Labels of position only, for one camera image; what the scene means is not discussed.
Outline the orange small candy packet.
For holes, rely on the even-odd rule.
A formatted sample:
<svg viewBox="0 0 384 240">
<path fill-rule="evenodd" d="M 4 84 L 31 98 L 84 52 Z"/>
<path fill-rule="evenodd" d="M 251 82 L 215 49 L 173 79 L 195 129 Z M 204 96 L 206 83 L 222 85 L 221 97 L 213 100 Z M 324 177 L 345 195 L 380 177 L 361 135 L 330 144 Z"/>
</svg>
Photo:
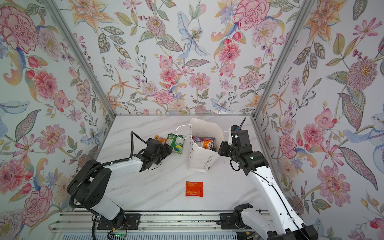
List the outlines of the orange small candy packet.
<svg viewBox="0 0 384 240">
<path fill-rule="evenodd" d="M 155 140 L 161 142 L 163 145 L 167 143 L 167 138 L 162 138 L 159 135 L 155 136 Z"/>
</svg>

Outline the green snack pack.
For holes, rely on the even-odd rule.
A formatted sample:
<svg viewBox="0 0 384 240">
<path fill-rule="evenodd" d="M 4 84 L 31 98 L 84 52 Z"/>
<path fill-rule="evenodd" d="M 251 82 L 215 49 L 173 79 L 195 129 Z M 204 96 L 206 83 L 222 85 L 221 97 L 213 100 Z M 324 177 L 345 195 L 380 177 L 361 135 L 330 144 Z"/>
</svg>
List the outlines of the green snack pack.
<svg viewBox="0 0 384 240">
<path fill-rule="evenodd" d="M 178 137 L 176 134 L 168 134 L 166 144 L 171 147 L 173 153 L 182 154 L 185 136 Z"/>
</svg>

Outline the orange snack pack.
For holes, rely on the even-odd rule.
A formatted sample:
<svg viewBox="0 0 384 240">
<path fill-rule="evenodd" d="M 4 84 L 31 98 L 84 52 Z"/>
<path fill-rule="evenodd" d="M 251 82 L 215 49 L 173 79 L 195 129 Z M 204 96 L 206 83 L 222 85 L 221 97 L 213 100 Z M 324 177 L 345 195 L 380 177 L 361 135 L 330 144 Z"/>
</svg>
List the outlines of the orange snack pack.
<svg viewBox="0 0 384 240">
<path fill-rule="evenodd" d="M 214 150 L 214 140 L 208 140 L 208 141 L 201 141 L 201 142 L 195 142 L 195 144 L 200 147 L 204 148 L 206 150 Z"/>
</svg>

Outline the white paper gift bag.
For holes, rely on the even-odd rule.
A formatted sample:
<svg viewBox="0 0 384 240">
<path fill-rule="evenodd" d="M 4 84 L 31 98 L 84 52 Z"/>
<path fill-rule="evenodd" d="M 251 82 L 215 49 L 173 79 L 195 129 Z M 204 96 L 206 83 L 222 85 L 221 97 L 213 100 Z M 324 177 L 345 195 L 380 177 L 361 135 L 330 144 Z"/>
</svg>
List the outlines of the white paper gift bag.
<svg viewBox="0 0 384 240">
<path fill-rule="evenodd" d="M 187 134 L 179 134 L 178 130 L 183 125 L 176 128 L 175 134 L 181 140 L 186 140 L 189 146 L 188 169 L 190 171 L 206 173 L 209 168 L 221 157 L 218 153 L 220 144 L 224 141 L 224 131 L 219 125 L 207 122 L 197 118 L 192 118 L 187 124 L 189 132 Z M 213 149 L 205 149 L 200 147 L 193 140 L 193 137 L 213 138 Z"/>
</svg>

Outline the red small snack packet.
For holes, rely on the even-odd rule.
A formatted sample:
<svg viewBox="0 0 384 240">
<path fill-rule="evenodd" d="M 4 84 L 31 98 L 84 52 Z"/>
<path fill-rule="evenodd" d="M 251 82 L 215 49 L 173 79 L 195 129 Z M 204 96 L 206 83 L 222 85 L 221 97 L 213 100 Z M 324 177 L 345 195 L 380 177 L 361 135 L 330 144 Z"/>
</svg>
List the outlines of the red small snack packet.
<svg viewBox="0 0 384 240">
<path fill-rule="evenodd" d="M 203 182 L 186 182 L 186 197 L 203 197 Z"/>
</svg>

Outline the purple Fox's candy bag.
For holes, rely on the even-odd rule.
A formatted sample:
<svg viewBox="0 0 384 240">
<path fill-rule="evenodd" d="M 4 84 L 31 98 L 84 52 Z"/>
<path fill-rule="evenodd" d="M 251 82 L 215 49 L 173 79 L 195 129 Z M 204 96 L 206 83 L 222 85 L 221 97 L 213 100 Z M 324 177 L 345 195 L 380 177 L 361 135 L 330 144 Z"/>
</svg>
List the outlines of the purple Fox's candy bag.
<svg viewBox="0 0 384 240">
<path fill-rule="evenodd" d="M 196 136 L 193 136 L 193 141 L 195 143 L 197 142 L 206 142 L 206 141 L 215 141 L 215 138 L 205 138 L 205 137 L 196 137 Z"/>
</svg>

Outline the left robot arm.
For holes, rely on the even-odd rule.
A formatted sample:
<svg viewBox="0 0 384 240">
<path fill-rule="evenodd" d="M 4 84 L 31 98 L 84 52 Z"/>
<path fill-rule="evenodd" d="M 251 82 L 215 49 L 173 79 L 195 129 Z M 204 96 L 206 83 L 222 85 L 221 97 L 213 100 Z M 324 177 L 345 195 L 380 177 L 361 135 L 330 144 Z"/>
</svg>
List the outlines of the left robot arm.
<svg viewBox="0 0 384 240">
<path fill-rule="evenodd" d="M 146 148 L 129 158 L 105 163 L 88 161 L 67 187 L 70 207 L 85 208 L 109 221 L 110 225 L 121 227 L 126 222 L 125 211 L 105 195 L 109 182 L 149 170 L 153 164 L 159 165 L 172 151 L 169 145 L 148 139 Z"/>
</svg>

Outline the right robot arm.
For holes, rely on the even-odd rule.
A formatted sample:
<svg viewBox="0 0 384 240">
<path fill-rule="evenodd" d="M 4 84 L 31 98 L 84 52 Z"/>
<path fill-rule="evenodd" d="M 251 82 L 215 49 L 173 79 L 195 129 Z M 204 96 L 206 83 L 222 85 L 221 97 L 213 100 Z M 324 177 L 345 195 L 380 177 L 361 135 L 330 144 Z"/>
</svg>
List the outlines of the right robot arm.
<svg viewBox="0 0 384 240">
<path fill-rule="evenodd" d="M 219 155 L 230 157 L 240 170 L 256 185 L 267 204 L 271 220 L 251 204 L 236 206 L 233 212 L 235 225 L 240 229 L 254 230 L 263 240 L 316 240 L 319 235 L 294 211 L 273 177 L 271 168 L 261 152 L 253 152 L 251 145 L 239 146 L 222 142 Z"/>
</svg>

